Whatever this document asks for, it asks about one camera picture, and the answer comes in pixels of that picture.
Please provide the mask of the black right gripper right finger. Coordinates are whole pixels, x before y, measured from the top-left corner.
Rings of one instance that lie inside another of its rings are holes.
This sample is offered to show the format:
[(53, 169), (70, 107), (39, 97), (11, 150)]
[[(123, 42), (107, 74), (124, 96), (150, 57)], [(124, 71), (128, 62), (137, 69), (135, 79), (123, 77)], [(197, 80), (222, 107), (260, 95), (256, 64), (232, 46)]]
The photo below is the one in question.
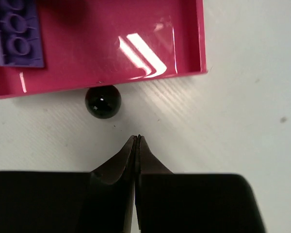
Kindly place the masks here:
[(135, 205), (143, 233), (263, 233), (254, 192), (239, 174), (170, 171), (138, 136)]

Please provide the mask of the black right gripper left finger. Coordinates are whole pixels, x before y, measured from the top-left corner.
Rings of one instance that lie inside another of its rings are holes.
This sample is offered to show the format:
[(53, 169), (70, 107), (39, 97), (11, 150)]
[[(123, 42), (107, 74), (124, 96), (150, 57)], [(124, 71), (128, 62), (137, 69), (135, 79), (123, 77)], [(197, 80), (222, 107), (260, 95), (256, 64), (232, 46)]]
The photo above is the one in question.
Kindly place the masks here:
[(0, 233), (130, 232), (136, 142), (90, 172), (0, 171)]

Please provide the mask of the pink bottom drawer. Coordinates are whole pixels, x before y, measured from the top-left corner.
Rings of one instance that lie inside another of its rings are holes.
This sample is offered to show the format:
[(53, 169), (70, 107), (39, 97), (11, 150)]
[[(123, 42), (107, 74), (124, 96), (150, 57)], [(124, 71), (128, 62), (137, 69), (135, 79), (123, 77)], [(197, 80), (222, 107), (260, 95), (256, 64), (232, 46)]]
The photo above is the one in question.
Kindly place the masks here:
[(0, 99), (203, 74), (201, 0), (35, 0), (43, 68), (0, 67)]

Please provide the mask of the purple curved lego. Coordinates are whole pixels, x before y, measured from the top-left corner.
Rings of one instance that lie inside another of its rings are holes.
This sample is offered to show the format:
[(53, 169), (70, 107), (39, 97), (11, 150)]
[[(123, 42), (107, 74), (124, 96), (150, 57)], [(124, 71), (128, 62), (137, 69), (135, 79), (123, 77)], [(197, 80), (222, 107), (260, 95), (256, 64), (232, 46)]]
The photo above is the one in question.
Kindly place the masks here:
[(36, 2), (0, 0), (0, 67), (44, 66)]

